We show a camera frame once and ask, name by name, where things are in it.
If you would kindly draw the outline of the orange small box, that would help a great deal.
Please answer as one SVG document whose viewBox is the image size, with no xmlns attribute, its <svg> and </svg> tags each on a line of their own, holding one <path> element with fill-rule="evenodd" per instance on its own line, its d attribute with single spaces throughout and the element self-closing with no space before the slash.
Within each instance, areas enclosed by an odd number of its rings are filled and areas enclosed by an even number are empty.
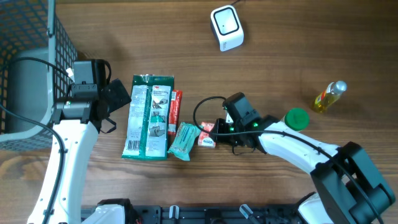
<svg viewBox="0 0 398 224">
<path fill-rule="evenodd" d="M 210 132 L 214 128 L 214 123 L 207 123 L 207 122 L 202 122 L 201 127 L 205 130 Z M 209 148 L 215 148 L 216 143 L 212 138 L 210 138 L 210 135 L 205 132 L 201 132 L 199 137 L 198 137 L 198 145 L 201 147 L 209 147 Z"/>
</svg>

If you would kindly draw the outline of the green sponge package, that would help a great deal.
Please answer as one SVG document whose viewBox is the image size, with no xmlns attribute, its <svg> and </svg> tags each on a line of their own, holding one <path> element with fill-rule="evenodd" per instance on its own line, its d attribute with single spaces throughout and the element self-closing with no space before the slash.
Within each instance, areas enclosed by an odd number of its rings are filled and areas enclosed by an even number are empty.
<svg viewBox="0 0 398 224">
<path fill-rule="evenodd" d="M 167 158 L 173 90 L 173 76 L 134 76 L 123 159 L 162 161 Z"/>
</svg>

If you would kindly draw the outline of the teal snack packet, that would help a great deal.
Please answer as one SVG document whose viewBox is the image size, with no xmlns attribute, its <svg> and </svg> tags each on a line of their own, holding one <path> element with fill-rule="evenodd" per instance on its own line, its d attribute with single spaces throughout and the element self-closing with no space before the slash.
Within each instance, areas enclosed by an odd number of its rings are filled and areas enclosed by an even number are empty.
<svg viewBox="0 0 398 224">
<path fill-rule="evenodd" d="M 194 124 L 180 123 L 174 141 L 167 152 L 183 161 L 190 161 L 189 153 L 200 133 L 201 130 Z"/>
</svg>

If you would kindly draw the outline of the red stick packet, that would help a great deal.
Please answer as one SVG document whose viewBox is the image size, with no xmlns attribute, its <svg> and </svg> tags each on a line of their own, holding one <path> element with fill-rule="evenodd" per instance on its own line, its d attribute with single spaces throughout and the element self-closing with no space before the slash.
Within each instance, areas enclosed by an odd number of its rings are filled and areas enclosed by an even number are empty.
<svg viewBox="0 0 398 224">
<path fill-rule="evenodd" d="M 172 97 L 170 101 L 169 125 L 168 125 L 169 135 L 175 135 L 177 132 L 182 95 L 183 95 L 182 90 L 174 90 L 172 92 Z"/>
</svg>

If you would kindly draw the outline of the green lid jar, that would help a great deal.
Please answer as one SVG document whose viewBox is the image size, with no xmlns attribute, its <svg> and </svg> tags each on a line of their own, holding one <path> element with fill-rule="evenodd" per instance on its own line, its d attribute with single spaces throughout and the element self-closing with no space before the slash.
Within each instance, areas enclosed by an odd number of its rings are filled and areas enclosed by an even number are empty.
<svg viewBox="0 0 398 224">
<path fill-rule="evenodd" d="M 281 119 L 290 129 L 302 131 L 310 122 L 308 113 L 302 108 L 292 108 Z"/>
</svg>

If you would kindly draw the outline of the yellow liquid bottle silver cap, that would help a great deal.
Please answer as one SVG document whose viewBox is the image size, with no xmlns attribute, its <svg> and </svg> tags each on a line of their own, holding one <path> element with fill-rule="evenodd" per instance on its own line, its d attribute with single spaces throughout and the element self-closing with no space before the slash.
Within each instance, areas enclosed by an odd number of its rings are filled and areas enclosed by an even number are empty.
<svg viewBox="0 0 398 224">
<path fill-rule="evenodd" d="M 323 113 L 334 102 L 340 99 L 342 94 L 347 90 L 347 84 L 339 80 L 331 82 L 327 88 L 322 91 L 314 100 L 312 109 L 317 113 Z"/>
</svg>

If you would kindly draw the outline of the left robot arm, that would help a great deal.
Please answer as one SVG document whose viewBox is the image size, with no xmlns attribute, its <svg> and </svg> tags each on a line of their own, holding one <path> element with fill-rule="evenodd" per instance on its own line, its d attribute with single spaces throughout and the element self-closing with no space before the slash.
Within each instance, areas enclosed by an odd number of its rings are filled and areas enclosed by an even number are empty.
<svg viewBox="0 0 398 224">
<path fill-rule="evenodd" d="M 73 74 L 66 96 L 52 108 L 52 150 L 28 223 L 80 223 L 86 170 L 102 122 L 131 102 L 106 60 L 77 60 Z"/>
</svg>

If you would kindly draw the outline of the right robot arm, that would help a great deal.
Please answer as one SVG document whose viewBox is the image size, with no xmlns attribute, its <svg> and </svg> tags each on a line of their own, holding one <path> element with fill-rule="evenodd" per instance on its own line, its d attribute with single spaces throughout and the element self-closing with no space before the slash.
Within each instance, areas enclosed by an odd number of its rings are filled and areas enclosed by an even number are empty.
<svg viewBox="0 0 398 224">
<path fill-rule="evenodd" d="M 241 92 L 223 100 L 231 121 L 218 119 L 213 138 L 279 157 L 307 173 L 316 188 L 299 203 L 305 223 L 372 223 L 395 201 L 366 151 L 312 139 L 273 116 L 262 117 Z"/>
</svg>

